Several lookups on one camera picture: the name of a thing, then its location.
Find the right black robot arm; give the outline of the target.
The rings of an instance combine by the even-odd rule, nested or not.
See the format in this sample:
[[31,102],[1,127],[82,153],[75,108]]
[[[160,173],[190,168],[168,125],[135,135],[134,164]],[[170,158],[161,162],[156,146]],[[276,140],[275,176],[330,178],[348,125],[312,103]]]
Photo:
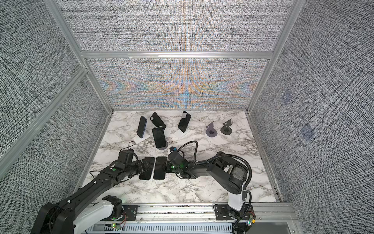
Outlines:
[[228,207],[242,211],[247,186],[252,179],[252,169],[242,157],[218,152],[216,156],[203,161],[187,161],[177,151],[168,155],[170,170],[182,179],[196,179],[211,176],[228,192]]

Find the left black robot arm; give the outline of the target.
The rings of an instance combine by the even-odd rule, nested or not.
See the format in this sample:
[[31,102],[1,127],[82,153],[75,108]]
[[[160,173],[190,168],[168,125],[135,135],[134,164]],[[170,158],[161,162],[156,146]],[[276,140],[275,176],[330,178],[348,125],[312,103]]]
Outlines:
[[105,196],[98,204],[91,206],[104,192],[149,170],[150,164],[137,160],[124,164],[118,160],[100,171],[91,182],[69,197],[55,203],[47,203],[40,209],[32,234],[81,234],[89,227],[104,219],[117,221],[124,218],[121,199]]

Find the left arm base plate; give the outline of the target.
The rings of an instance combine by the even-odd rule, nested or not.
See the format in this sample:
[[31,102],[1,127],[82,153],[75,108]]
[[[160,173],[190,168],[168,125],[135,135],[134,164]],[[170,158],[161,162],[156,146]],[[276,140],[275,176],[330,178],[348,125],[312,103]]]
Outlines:
[[138,213],[138,205],[122,205],[123,212],[118,218],[105,218],[103,221],[113,221],[113,222],[122,222],[126,221],[135,221]]

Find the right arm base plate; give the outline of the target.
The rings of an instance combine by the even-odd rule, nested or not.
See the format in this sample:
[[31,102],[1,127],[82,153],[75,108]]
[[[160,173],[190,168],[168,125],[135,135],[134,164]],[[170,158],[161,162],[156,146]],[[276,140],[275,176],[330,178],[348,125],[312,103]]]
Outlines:
[[232,221],[238,219],[238,212],[230,208],[227,204],[214,204],[213,210],[216,220],[218,221]]

